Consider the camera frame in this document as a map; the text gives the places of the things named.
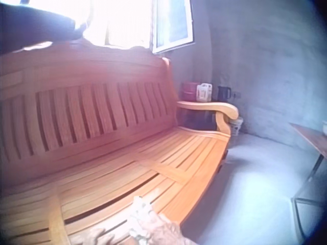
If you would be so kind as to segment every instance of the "red container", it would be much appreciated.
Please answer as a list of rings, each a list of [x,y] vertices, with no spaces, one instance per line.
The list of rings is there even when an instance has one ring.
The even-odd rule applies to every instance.
[[[196,90],[199,83],[182,83],[181,97],[184,101],[196,101]]]

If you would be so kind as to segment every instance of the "backrest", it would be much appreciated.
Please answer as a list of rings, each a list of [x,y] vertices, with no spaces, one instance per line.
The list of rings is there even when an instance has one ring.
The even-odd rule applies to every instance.
[[[172,127],[169,64],[63,43],[1,57],[2,181],[23,183]]]

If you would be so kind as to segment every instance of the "gray floor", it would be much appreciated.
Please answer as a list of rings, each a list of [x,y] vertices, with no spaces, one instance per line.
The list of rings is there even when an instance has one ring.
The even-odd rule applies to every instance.
[[[240,135],[208,191],[183,224],[199,244],[289,245],[297,240],[290,198],[305,181],[318,153]],[[326,160],[303,197],[320,199]],[[312,231],[321,210],[300,208],[303,228]]]

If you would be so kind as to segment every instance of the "window frame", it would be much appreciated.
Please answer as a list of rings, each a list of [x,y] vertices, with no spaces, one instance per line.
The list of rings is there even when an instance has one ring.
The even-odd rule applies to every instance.
[[[163,45],[161,47],[157,47],[157,25],[158,25],[158,1],[153,0],[153,9],[152,9],[152,32],[150,38],[150,47],[152,53],[160,54],[166,51],[174,50],[179,47],[187,46],[195,43],[194,37],[194,19],[193,19],[193,5],[191,0],[184,0],[185,2],[185,10],[186,10],[186,24],[188,29],[188,37],[183,38],[174,42],[171,42],[167,45]]]

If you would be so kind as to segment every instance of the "metal table leg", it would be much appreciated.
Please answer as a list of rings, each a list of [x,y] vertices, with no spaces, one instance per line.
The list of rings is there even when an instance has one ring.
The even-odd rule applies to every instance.
[[[300,242],[303,242],[305,240],[306,236],[305,236],[305,234],[303,232],[303,228],[302,228],[302,225],[301,225],[297,204],[300,203],[300,204],[307,204],[307,205],[323,207],[323,203],[317,202],[317,201],[314,201],[314,200],[310,200],[310,199],[299,198],[299,196],[304,191],[307,184],[312,181],[312,179],[313,179],[314,175],[316,174],[318,168],[320,167],[323,159],[324,159],[324,156],[322,154],[320,154],[320,156],[318,157],[318,159],[316,161],[316,164],[313,167],[312,171],[310,172],[308,178],[302,184],[302,187],[300,188],[300,190],[292,198],[292,207],[293,207],[293,214],[294,214],[294,221],[295,221],[295,229],[296,229],[296,233],[297,233],[297,236],[298,236]]]

